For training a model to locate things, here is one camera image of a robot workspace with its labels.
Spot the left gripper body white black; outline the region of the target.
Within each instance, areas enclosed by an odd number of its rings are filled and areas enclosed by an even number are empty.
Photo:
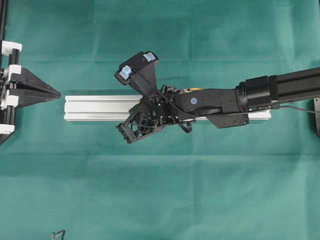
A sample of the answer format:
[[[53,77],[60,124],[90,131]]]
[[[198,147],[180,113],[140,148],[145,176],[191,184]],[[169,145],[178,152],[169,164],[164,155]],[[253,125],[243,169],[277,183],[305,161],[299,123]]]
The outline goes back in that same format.
[[[15,131],[15,108],[18,106],[19,97],[11,95],[10,90],[15,88],[13,74],[20,75],[22,71],[19,65],[19,55],[22,50],[22,44],[12,41],[0,41],[1,56],[8,56],[8,67],[3,69],[1,76],[2,83],[0,93],[0,112],[3,113],[3,119],[0,121],[0,134],[10,135]]]

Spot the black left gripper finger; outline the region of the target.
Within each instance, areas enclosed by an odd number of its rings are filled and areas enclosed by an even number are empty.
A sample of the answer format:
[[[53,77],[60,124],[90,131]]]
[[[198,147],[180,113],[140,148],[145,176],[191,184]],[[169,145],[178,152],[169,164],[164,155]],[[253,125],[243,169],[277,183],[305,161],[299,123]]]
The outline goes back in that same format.
[[[29,89],[33,89],[43,93],[53,94],[55,96],[60,96],[61,93],[53,88],[51,85],[42,81],[39,77],[29,71],[27,68],[21,68],[21,80],[18,82],[22,84],[24,87]]]
[[[18,105],[16,108],[24,108],[30,105],[35,105],[38,103],[45,103],[53,100],[57,100],[61,97],[61,95],[55,94],[31,94],[31,93],[24,93],[18,96]]]

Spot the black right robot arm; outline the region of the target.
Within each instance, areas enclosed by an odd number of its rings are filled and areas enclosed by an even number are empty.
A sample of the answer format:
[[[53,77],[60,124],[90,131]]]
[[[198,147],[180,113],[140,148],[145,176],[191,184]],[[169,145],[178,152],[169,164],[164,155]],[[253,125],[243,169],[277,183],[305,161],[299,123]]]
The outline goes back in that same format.
[[[129,66],[115,76],[142,96],[129,110],[128,118],[116,126],[128,144],[170,125],[178,125],[190,133],[198,118],[206,118],[219,129],[245,126],[250,113],[284,108],[287,103],[320,95],[319,68],[251,78],[233,89],[177,89],[167,85],[157,88]]]

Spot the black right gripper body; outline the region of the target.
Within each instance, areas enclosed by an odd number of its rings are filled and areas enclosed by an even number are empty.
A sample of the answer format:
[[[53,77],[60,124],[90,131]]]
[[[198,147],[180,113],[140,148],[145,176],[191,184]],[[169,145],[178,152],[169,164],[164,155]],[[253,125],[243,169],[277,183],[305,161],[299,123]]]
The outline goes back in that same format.
[[[151,98],[142,97],[138,104],[129,110],[129,117],[116,125],[127,144],[159,133],[166,126],[178,125],[185,133],[192,131],[196,120],[180,120],[178,111],[171,105],[173,96],[183,94],[175,86],[163,85]]]

